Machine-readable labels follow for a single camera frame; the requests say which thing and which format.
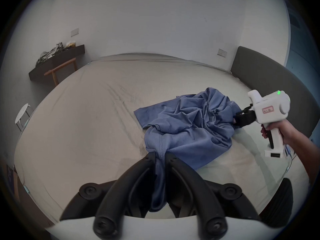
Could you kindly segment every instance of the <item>wall plate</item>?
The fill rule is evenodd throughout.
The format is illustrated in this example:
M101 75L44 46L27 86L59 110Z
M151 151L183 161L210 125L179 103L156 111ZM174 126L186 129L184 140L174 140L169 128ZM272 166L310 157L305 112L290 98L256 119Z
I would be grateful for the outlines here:
M222 57L226 57L227 56L227 52L225 50L221 50L221 49L218 50L217 54L222 56Z
M71 31L71 36L73 37L74 35L79 34L79 28L76 28Z

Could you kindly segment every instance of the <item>finger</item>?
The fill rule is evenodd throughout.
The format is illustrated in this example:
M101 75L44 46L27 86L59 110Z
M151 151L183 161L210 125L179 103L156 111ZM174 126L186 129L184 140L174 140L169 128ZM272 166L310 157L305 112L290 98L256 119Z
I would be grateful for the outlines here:
M274 128L279 128L280 123L281 122L272 122L267 126L266 130L269 131L269 130L272 130Z

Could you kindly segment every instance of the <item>beige bed sheet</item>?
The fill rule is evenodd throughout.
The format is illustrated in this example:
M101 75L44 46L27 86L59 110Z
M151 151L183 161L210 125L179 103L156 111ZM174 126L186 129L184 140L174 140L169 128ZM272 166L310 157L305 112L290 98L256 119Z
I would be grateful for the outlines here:
M36 108L14 162L30 196L54 223L80 186L115 180L146 155L133 111L207 87L241 108L249 91L228 72L156 54L102 57L62 81ZM200 168L206 180L238 184L258 212L278 188L285 159L264 157L268 143L254 122L239 129L226 153Z

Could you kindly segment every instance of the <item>white stool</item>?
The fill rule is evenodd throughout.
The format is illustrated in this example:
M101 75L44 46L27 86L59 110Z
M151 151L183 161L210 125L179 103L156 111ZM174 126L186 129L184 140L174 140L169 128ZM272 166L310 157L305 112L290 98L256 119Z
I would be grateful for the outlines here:
M29 121L29 119L28 119L24 125L21 124L21 121L20 121L20 120L21 120L23 114L26 113L26 114L28 115L28 117L30 118L30 115L29 115L28 112L27 112L27 108L31 108L31 106L30 106L28 103L26 103L25 105L23 105L23 107L21 108L21 110L19 111L19 113L18 113L18 115L17 115L17 117L16 117L16 121L14 122L14 123L18 126L18 128L19 128L19 130L20 130L21 132L22 132L23 128L26 127L26 125L27 125L27 123L28 123L28 121Z

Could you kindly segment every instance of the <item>hand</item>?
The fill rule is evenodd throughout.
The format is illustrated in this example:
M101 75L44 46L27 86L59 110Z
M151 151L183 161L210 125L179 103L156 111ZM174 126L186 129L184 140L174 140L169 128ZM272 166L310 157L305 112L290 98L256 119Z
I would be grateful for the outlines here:
M298 130L294 128L294 126L287 119L284 119L279 122L272 122L267 126L266 129L263 127L263 125L261 126L262 126L261 133L265 139L268 138L266 131L272 130L274 128L278 128L282 134L283 143L289 144L290 146L291 146L291 143L294 142L294 137L298 132Z

